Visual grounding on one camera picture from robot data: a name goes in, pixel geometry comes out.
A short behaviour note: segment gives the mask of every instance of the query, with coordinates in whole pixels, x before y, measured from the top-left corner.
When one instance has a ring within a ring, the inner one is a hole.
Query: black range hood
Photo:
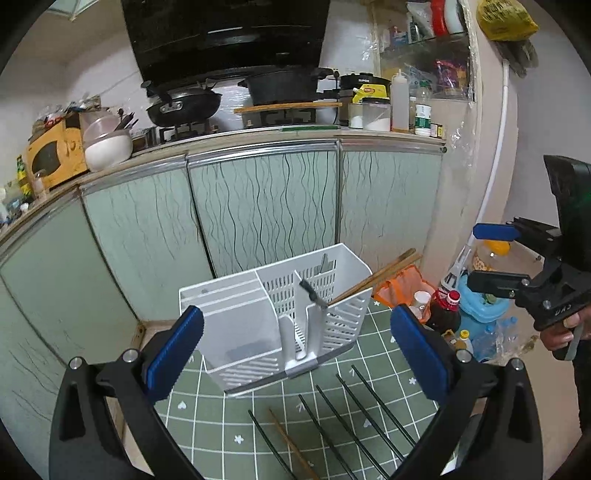
[[[330,0],[122,0],[144,80],[174,89],[317,67]]]

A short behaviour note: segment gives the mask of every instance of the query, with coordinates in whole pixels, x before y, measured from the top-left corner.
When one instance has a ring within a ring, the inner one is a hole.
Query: yellow cap
[[[511,249],[511,244],[509,242],[501,242],[499,240],[484,240],[484,244],[491,249],[491,252],[495,255],[500,255],[502,257],[508,254]]]

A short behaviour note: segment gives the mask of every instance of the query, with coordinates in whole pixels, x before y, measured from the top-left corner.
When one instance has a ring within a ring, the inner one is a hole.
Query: beige floor
[[[534,276],[541,270],[542,265],[524,249],[517,247],[512,249],[507,258],[506,267],[510,271]],[[537,334],[533,329],[533,320],[525,310],[513,307],[511,314],[519,318],[519,329],[524,338]],[[154,333],[166,328],[168,327],[162,325],[149,328],[142,346],[152,338]],[[523,356],[523,360],[530,376],[540,415],[544,443],[544,478],[546,479],[562,464],[580,437],[579,408],[573,367],[569,362],[555,360],[540,341],[536,342],[532,351]],[[137,468],[150,473],[127,427],[124,432],[124,445],[132,463]]]

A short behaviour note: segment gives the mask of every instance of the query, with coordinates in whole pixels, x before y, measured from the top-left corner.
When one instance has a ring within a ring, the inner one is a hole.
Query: brown chopstick
[[[312,467],[308,463],[308,460],[306,460],[304,458],[304,455],[302,455],[302,452],[299,450],[299,448],[296,446],[296,444],[293,442],[293,440],[291,440],[290,436],[285,432],[285,430],[281,426],[281,423],[279,422],[277,417],[275,417],[275,414],[273,413],[273,411],[270,408],[269,408],[269,413],[271,414],[271,417],[273,419],[273,423],[275,424],[275,427],[277,427],[277,430],[279,430],[279,433],[281,434],[281,436],[285,440],[286,444],[288,444],[291,447],[291,449],[295,452],[295,456],[300,461],[302,467],[304,467],[306,472],[308,472],[308,474],[312,477],[313,480],[320,480],[320,477],[318,477],[318,475],[316,475],[316,472],[314,470],[312,470]]]
[[[400,255],[396,260],[394,260],[393,262],[390,262],[384,268],[381,268],[379,271],[377,271],[373,275],[370,275],[369,277],[362,280],[354,287],[351,287],[345,293],[342,293],[341,295],[336,297],[334,300],[330,301],[329,305],[334,305],[335,303],[338,303],[348,297],[351,297],[351,296],[355,295],[356,293],[359,293],[360,291],[365,290],[366,288],[370,288],[370,287],[375,288],[377,285],[383,283],[384,281],[389,279],[391,276],[396,275],[396,273],[400,272],[403,268],[406,268],[410,264],[415,263],[420,258],[421,258],[421,254],[418,254],[414,248],[409,248],[402,255]]]

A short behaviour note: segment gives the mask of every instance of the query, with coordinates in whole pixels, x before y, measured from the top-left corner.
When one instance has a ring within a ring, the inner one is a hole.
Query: person
[[[591,305],[544,330],[540,333],[540,339],[551,352],[559,350],[573,339],[570,329],[581,322],[584,323],[583,336],[573,360],[573,368],[579,398],[579,423],[581,431],[585,432],[591,427]]]

